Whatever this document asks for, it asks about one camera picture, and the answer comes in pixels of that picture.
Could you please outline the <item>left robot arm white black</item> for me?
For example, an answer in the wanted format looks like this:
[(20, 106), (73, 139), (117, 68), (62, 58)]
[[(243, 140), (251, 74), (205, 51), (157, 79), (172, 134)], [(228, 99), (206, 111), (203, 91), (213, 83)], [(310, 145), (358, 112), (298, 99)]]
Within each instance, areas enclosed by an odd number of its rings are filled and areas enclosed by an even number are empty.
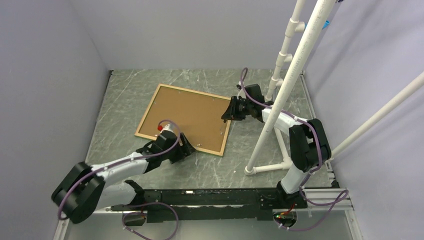
[(174, 164), (195, 151), (183, 133), (162, 130), (155, 140), (123, 158), (103, 164), (75, 164), (51, 194), (51, 200), (58, 206), (59, 219), (74, 224), (106, 207), (123, 205), (137, 210), (146, 203), (145, 190), (130, 177), (146, 174), (166, 160)]

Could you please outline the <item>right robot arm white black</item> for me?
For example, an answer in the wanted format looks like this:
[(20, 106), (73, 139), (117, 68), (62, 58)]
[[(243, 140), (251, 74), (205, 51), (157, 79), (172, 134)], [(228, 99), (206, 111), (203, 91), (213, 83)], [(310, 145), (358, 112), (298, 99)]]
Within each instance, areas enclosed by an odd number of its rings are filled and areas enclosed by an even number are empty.
[[(250, 116), (265, 123), (271, 116), (273, 101), (266, 101), (258, 84), (237, 85), (244, 96), (232, 96), (221, 119), (243, 121)], [(324, 127), (320, 120), (305, 119), (290, 112), (279, 113), (274, 128), (289, 137), (291, 165), (279, 181), (281, 189), (275, 194), (276, 203), (287, 208), (295, 201), (295, 194), (302, 188), (309, 176), (318, 170), (331, 155)]]

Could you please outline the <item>green wooden picture frame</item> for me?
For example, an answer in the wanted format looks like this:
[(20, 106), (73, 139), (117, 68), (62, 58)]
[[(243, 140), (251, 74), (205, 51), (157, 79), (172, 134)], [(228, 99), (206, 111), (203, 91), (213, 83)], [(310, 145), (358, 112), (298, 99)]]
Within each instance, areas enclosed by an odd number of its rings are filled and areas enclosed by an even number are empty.
[(221, 116), (230, 98), (160, 83), (138, 124), (135, 136), (154, 140), (161, 121), (173, 121), (200, 152), (223, 156), (231, 121)]

